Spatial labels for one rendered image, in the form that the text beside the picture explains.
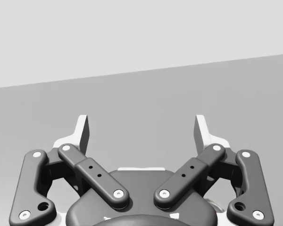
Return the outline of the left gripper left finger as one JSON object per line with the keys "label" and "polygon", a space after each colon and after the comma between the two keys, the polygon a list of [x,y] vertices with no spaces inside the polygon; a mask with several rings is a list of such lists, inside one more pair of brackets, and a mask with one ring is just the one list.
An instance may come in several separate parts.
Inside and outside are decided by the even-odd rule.
{"label": "left gripper left finger", "polygon": [[52,150],[32,150],[25,156],[9,216],[10,226],[94,226],[82,222],[92,214],[89,207],[75,205],[58,213],[47,195],[52,182],[65,179],[80,199],[93,192],[108,208],[123,210],[129,205],[129,192],[93,158],[86,157],[89,141],[87,115],[78,117],[73,134],[54,142]]}

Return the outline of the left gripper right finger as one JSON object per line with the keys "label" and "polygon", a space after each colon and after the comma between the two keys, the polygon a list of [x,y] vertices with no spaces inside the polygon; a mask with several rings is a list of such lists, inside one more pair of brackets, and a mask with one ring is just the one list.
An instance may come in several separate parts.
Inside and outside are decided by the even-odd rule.
{"label": "left gripper right finger", "polygon": [[271,202],[259,156],[251,150],[231,150],[229,142],[210,134],[205,117],[196,115],[194,140],[197,157],[189,159],[154,193],[162,210],[175,206],[191,189],[204,195],[219,179],[230,180],[236,198],[226,217],[237,226],[274,226]]}

